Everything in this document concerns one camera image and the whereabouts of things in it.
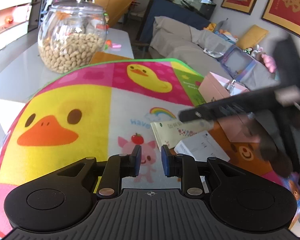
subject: glass jar lid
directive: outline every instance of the glass jar lid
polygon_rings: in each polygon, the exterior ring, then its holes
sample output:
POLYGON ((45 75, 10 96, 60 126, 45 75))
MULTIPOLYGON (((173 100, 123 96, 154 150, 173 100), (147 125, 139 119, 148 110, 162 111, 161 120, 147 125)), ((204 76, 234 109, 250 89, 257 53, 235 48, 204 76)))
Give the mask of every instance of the glass jar lid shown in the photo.
POLYGON ((60 1, 51 5, 51 11, 60 11, 64 13, 77 14, 103 14, 105 10, 103 7, 82 0, 76 1, 60 1))

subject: white box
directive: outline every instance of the white box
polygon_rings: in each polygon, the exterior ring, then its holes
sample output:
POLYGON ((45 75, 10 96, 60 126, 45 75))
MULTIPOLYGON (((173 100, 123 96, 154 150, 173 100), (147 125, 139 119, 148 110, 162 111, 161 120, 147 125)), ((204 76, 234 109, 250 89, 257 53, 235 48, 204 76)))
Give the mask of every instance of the white box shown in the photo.
POLYGON ((177 154, 190 155, 199 162, 206 162, 208 157, 217 157, 226 162, 230 160, 229 156, 207 131, 181 140, 174 151, 177 154))

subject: sofa armrest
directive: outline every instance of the sofa armrest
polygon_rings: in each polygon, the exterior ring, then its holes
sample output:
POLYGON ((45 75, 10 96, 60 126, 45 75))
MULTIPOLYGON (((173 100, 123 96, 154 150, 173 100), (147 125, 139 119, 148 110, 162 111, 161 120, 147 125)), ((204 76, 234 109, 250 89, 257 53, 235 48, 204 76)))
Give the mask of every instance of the sofa armrest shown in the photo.
POLYGON ((166 32, 178 35, 186 41, 192 41, 189 25, 165 16, 158 16, 154 19, 153 37, 160 29, 164 29, 166 32))

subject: yellow pillow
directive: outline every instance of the yellow pillow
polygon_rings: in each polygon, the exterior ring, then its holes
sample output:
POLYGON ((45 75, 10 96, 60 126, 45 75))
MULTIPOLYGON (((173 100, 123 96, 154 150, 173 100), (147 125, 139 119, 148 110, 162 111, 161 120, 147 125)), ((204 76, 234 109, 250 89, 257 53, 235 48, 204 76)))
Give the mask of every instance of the yellow pillow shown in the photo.
POLYGON ((257 25, 253 25, 246 33, 243 35, 236 45, 240 49, 253 48, 256 46, 263 38, 268 34, 269 31, 260 28, 257 25))

